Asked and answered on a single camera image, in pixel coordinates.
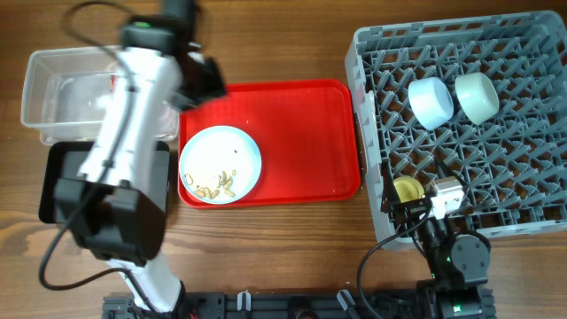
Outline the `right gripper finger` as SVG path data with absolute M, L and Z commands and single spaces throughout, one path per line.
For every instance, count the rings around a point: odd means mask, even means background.
M 384 161 L 382 163 L 381 169 L 384 183 L 382 211 L 385 213 L 391 213 L 400 204 L 400 197 L 393 183 L 390 162 Z
M 457 175 L 452 169 L 450 169 L 443 160 L 435 157 L 434 163 L 438 170 L 439 178 L 454 177 L 460 183 L 461 186 L 465 185 L 463 179 L 459 175 Z

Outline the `yellow cup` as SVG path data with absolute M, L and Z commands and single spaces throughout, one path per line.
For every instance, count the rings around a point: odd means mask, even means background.
M 410 176 L 400 176 L 393 180 L 394 188 L 400 198 L 401 203 L 420 199 L 424 196 L 424 187 L 415 178 Z

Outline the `light blue bowl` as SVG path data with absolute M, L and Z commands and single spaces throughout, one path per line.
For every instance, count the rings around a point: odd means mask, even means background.
M 412 81 L 408 85 L 408 99 L 418 122 L 434 130 L 454 115 L 454 103 L 446 84 L 437 77 Z

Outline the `green bowl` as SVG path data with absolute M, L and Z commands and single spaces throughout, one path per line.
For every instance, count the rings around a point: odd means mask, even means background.
M 500 111 L 496 89 L 485 74 L 460 75 L 454 85 L 461 109 L 473 124 L 480 125 Z

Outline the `light blue plate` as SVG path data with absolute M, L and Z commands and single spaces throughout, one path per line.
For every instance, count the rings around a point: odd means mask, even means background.
M 232 190 L 234 198 L 199 199 L 190 190 L 183 174 L 219 174 L 235 169 Z M 191 137 L 179 159 L 179 176 L 183 189 L 198 203 L 213 206 L 234 204 L 248 195 L 260 179 L 262 158 L 256 142 L 243 130 L 231 126 L 206 128 Z

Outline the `white plastic spoon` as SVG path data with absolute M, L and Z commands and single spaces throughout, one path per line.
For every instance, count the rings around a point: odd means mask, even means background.
M 366 93 L 366 105 L 370 112 L 376 112 L 375 92 L 373 90 Z

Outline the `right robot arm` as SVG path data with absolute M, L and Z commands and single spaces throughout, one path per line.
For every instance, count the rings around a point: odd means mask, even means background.
M 456 230 L 451 214 L 462 211 L 465 182 L 446 164 L 434 160 L 441 177 L 415 199 L 403 201 L 392 173 L 383 165 L 382 209 L 400 214 L 411 237 L 422 245 L 431 278 L 416 284 L 414 318 L 495 318 L 488 282 L 491 245 L 474 230 Z

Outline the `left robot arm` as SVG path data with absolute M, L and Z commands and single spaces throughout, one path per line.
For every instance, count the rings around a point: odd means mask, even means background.
M 167 216 L 149 189 L 161 107 L 187 112 L 226 93 L 219 67 L 196 42 L 199 14 L 194 1 L 166 1 L 157 15 L 130 14 L 120 50 L 109 51 L 118 66 L 112 109 L 76 177 L 59 179 L 54 190 L 63 231 L 121 274 L 140 317 L 194 313 L 161 253 Z

